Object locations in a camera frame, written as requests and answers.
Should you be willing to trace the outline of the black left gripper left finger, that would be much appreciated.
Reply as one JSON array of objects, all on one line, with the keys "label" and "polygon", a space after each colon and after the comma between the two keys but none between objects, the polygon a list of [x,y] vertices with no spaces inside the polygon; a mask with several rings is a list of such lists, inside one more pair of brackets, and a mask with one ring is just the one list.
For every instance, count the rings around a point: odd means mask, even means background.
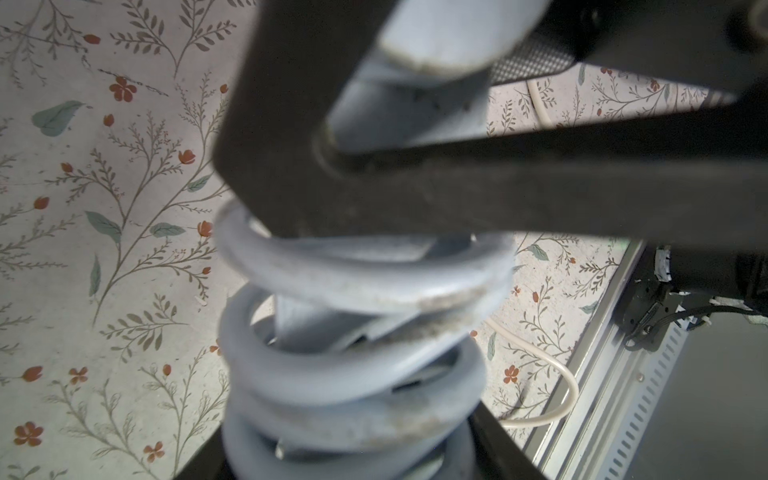
[{"label": "black left gripper left finger", "polygon": [[225,478],[225,452],[221,429],[196,451],[174,477],[175,480],[218,480]]}]

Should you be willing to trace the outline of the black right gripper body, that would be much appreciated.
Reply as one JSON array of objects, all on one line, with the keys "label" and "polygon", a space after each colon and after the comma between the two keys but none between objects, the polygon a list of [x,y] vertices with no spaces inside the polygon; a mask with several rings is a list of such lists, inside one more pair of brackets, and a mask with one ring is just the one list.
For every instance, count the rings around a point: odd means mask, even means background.
[{"label": "black right gripper body", "polygon": [[545,1],[466,139],[345,153],[311,124],[399,1],[266,1],[213,154],[220,244],[512,231],[767,245],[767,5]]}]

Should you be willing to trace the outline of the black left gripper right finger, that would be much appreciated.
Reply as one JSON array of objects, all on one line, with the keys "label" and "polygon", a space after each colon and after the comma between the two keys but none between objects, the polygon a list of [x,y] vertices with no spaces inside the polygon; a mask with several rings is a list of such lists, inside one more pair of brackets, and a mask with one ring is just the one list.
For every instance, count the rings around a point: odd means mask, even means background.
[{"label": "black left gripper right finger", "polygon": [[475,447],[474,479],[546,479],[483,403],[469,417],[469,424]]}]

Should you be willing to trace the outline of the light blue power strip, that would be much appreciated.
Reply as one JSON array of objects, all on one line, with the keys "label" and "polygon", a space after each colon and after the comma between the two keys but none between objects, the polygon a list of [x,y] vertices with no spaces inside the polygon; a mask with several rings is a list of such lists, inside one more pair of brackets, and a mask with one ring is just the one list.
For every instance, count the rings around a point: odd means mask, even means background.
[{"label": "light blue power strip", "polygon": [[[523,42],[545,1],[399,1],[311,129],[345,153],[466,139],[487,111],[491,65]],[[276,298],[276,347],[302,357],[416,331],[417,350],[492,314],[511,238],[370,236],[288,243],[297,279]]]}]

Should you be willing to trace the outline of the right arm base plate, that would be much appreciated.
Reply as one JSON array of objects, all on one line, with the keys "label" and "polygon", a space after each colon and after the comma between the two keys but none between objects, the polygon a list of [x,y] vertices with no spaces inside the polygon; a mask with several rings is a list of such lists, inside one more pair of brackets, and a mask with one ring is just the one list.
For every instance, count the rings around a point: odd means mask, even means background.
[{"label": "right arm base plate", "polygon": [[642,252],[612,321],[629,351],[655,352],[672,325],[695,330],[716,313],[767,318],[767,255],[651,245]]}]

